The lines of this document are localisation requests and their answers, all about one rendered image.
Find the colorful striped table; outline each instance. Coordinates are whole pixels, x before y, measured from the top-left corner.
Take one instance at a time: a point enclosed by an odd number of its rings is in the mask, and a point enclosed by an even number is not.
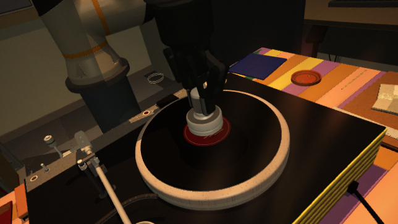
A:
[[[254,79],[240,74],[236,75],[329,108],[343,108],[386,73],[267,48],[260,48],[254,53],[286,58],[287,61],[265,78],[265,80]],[[310,87],[293,84],[290,80],[291,75],[301,70],[314,70],[319,72],[322,76],[322,81]],[[385,191],[381,189],[381,186],[390,186],[390,188],[392,188],[392,186],[398,187],[396,176],[394,179],[394,174],[396,170],[398,170],[398,165],[394,166],[397,161],[398,153],[380,147],[373,165],[369,167],[358,180],[360,183],[358,191],[363,197],[366,197],[375,189],[372,192],[373,195],[371,199],[378,208],[380,208],[381,196],[383,195],[385,197]],[[377,184],[383,178],[384,184],[380,184],[377,187]],[[389,198],[388,201],[390,202],[389,205],[397,205],[398,194],[393,198]],[[379,210],[390,211],[390,209],[386,208]],[[384,219],[388,220],[398,220],[398,216],[393,212],[382,212],[382,214],[384,215],[381,216],[382,219],[384,217]],[[346,193],[319,223],[364,223],[366,219],[366,223],[376,223],[363,205],[360,204],[358,198]]]

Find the open book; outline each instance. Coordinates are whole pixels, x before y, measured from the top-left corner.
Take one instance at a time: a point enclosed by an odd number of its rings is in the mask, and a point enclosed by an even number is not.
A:
[[[381,84],[372,110],[398,115],[398,85]]]

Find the red coaster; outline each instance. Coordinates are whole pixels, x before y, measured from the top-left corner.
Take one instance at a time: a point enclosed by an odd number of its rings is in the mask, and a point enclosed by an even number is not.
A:
[[[222,140],[226,139],[231,131],[231,124],[227,118],[222,117],[222,128],[220,131],[210,135],[210,136],[197,136],[189,131],[188,124],[184,127],[184,138],[187,142],[196,146],[210,146],[220,143]]]
[[[296,85],[310,86],[321,82],[322,75],[313,70],[302,70],[292,74],[292,82]]]

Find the blue book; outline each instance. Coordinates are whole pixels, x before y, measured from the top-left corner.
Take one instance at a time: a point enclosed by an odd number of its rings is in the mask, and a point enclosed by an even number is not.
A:
[[[264,80],[285,61],[286,58],[250,53],[230,67],[229,72]]]

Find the gray wall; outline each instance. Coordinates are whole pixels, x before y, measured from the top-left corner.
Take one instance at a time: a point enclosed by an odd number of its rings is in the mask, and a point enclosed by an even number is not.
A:
[[[130,72],[149,65],[139,27],[107,37]],[[64,58],[41,19],[0,30],[0,136],[74,101]]]

